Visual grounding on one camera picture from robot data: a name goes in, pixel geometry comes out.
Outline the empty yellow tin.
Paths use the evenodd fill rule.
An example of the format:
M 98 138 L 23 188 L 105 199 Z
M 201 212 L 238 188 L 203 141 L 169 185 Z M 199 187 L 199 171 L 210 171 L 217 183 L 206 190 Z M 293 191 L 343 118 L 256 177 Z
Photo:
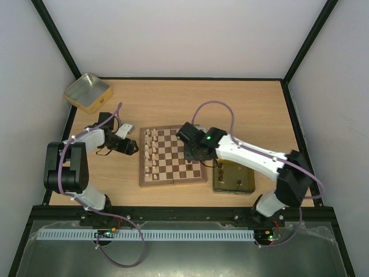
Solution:
M 109 83 L 85 73 L 63 93 L 66 100 L 86 114 L 94 114 L 112 95 Z

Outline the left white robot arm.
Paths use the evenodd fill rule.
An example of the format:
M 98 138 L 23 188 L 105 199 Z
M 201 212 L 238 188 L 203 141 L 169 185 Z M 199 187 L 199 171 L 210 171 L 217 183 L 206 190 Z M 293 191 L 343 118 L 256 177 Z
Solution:
M 99 119 L 81 133 L 47 146 L 44 187 L 77 201 L 87 211 L 103 211 L 111 206 L 110 198 L 90 182 L 88 154 L 108 149 L 125 155 L 138 152 L 135 140 L 127 137 L 134 125 L 123 123 L 118 114 L 101 112 Z

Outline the yellow tin with dark pieces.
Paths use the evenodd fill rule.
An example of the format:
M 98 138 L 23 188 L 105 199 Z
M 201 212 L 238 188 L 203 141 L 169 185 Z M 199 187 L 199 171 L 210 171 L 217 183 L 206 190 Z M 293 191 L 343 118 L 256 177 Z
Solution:
M 252 194 L 255 192 L 254 170 L 230 160 L 217 159 L 213 169 L 215 193 Z

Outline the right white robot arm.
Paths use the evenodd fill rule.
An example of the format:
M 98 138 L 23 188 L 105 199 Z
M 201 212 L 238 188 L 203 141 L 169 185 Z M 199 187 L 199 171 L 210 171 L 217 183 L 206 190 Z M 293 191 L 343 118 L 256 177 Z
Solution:
M 313 175 L 298 151 L 289 154 L 273 152 L 237 140 L 218 128 L 207 132 L 186 122 L 176 136 L 197 161 L 222 159 L 235 162 L 276 181 L 276 188 L 260 195 L 251 208 L 252 221 L 264 226 L 285 207 L 299 208 L 312 183 Z

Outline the wooden chess board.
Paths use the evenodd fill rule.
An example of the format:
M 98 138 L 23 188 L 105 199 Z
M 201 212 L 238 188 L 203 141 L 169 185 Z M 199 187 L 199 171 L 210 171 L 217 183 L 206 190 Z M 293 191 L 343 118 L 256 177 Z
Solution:
M 204 165 L 185 157 L 185 145 L 176 134 L 181 125 L 144 127 L 140 129 L 139 186 L 168 186 L 206 183 Z

